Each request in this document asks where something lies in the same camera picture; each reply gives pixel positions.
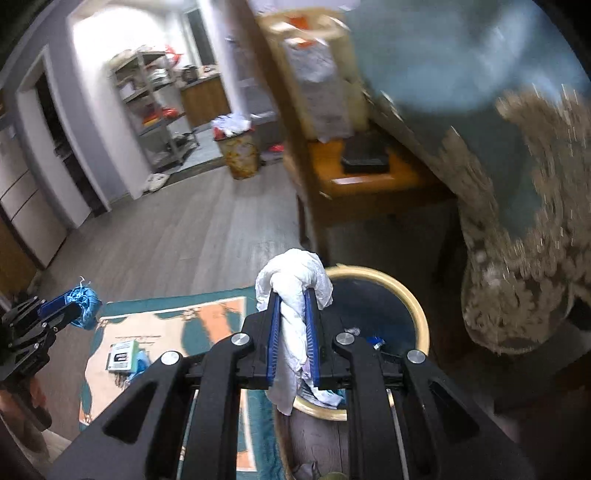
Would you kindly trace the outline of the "white tissue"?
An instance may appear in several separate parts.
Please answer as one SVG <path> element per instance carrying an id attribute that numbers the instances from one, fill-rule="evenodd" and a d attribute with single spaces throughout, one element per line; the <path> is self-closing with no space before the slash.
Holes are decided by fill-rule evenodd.
<path id="1" fill-rule="evenodd" d="M 332 304 L 332 282 L 317 254 L 290 249 L 273 259 L 256 277 L 256 308 L 266 310 L 270 295 L 280 296 L 280 345 L 276 377 L 266 396 L 283 415 L 294 410 L 301 377 L 308 373 L 304 292 L 315 291 L 318 308 Z"/>

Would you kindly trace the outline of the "blue wrapper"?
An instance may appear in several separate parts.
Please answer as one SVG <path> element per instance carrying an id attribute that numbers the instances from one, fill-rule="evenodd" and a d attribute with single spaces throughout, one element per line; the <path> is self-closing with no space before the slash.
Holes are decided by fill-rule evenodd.
<path id="1" fill-rule="evenodd" d="M 64 294 L 64 300 L 67 304 L 75 303 L 79 308 L 79 314 L 70 322 L 71 325 L 87 331 L 96 327 L 102 301 L 89 281 L 80 277 L 78 285 Z"/>

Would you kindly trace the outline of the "green white medicine box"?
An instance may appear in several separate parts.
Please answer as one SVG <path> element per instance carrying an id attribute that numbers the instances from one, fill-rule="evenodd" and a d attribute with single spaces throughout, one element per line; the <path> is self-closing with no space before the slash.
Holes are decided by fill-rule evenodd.
<path id="1" fill-rule="evenodd" d="M 111 345 L 107 371 L 110 373 L 133 373 L 137 369 L 139 345 L 135 339 L 127 339 Z"/>

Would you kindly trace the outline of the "teal patterned cushion mat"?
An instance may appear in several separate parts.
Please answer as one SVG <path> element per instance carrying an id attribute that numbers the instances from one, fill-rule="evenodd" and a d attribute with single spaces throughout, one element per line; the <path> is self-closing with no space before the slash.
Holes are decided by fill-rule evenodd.
<path id="1" fill-rule="evenodd" d="M 193 296 L 108 303 L 101 308 L 81 386 L 79 426 L 84 429 L 130 385 L 125 374 L 108 370 L 111 348 L 134 343 L 148 366 L 178 375 L 184 359 L 207 352 L 242 330 L 256 312 L 252 287 Z M 283 463 L 273 425 L 273 405 L 260 390 L 240 393 L 238 479 L 283 479 Z"/>

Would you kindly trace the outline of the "silver refrigerator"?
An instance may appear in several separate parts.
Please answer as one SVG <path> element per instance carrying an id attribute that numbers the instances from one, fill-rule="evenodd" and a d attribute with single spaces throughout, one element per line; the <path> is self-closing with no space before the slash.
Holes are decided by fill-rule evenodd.
<path id="1" fill-rule="evenodd" d="M 25 160 L 14 126 L 1 120 L 1 207 L 28 251 L 46 269 L 67 238 L 61 220 Z"/>

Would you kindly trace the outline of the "blue bin with cream rim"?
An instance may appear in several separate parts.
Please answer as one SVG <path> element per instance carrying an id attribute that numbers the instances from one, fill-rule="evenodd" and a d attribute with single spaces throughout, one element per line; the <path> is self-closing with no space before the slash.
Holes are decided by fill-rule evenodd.
<path id="1" fill-rule="evenodd" d="M 407 353 L 425 358 L 430 332 L 415 296 L 401 282 L 378 270 L 334 266 L 332 305 L 318 310 L 321 382 L 339 406 L 322 404 L 307 384 L 294 410 L 325 422 L 342 423 L 349 432 L 349 478 L 406 479 L 407 458 L 394 400 L 410 391 Z"/>

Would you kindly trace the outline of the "brown wooden chair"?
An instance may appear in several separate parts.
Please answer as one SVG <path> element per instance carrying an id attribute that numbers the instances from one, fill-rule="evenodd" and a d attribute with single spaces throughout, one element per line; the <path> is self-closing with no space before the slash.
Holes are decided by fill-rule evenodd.
<path id="1" fill-rule="evenodd" d="M 425 163 L 398 141 L 387 148 L 389 172 L 346 174 L 342 169 L 345 142 L 331 140 L 322 143 L 305 138 L 293 95 L 249 3 L 229 1 L 228 10 L 238 26 L 238 38 L 252 55 L 256 72 L 269 91 L 283 123 L 284 165 L 297 191 L 301 244 L 317 253 L 325 265 L 331 263 L 329 228 L 454 198 L 450 189 Z"/>

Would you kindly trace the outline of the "black flat box on chair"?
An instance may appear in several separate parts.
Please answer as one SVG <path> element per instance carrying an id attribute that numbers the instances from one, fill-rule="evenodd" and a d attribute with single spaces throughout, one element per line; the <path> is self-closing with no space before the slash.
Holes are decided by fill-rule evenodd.
<path id="1" fill-rule="evenodd" d="M 346 174 L 389 173 L 387 144 L 378 132 L 356 134 L 346 139 L 341 164 Z"/>

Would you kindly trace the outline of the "white slippers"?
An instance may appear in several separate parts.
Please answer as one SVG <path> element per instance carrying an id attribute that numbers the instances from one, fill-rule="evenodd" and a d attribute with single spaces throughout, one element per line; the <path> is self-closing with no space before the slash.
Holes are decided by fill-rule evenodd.
<path id="1" fill-rule="evenodd" d="M 142 187 L 142 193 L 154 193 L 166 185 L 170 176 L 164 173 L 154 173 L 148 176 Z"/>

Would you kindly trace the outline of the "wooden kitchen cabinet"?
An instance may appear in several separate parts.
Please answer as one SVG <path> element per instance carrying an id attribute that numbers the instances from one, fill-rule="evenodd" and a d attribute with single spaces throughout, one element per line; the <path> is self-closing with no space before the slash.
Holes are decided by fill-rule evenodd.
<path id="1" fill-rule="evenodd" d="M 221 83 L 221 75 L 199 79 L 180 89 L 185 116 L 191 127 L 208 124 L 231 112 Z"/>

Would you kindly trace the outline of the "grey metal shelf rack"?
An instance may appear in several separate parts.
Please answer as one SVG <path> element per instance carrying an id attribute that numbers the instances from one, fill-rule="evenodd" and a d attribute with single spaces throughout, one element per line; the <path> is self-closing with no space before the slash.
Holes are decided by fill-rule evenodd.
<path id="1" fill-rule="evenodd" d="M 182 104 L 171 55 L 125 50 L 111 58 L 110 79 L 142 153 L 154 173 L 182 165 L 199 147 Z"/>

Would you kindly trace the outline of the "yellow woven bag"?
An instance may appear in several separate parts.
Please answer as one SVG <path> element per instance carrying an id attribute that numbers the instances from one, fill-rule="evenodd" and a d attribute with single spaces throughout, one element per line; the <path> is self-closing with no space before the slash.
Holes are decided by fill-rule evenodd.
<path id="1" fill-rule="evenodd" d="M 348 138 L 368 128 L 363 81 L 342 11 L 310 7 L 256 20 L 308 140 Z"/>

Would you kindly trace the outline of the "teal lace-trimmed tablecloth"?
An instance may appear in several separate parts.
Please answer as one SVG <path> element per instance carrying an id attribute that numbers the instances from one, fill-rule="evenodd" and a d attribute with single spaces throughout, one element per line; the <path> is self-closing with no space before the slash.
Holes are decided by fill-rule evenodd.
<path id="1" fill-rule="evenodd" d="M 590 79 L 534 1 L 362 1 L 346 14 L 377 121 L 456 195 L 461 308 L 498 354 L 590 298 Z"/>

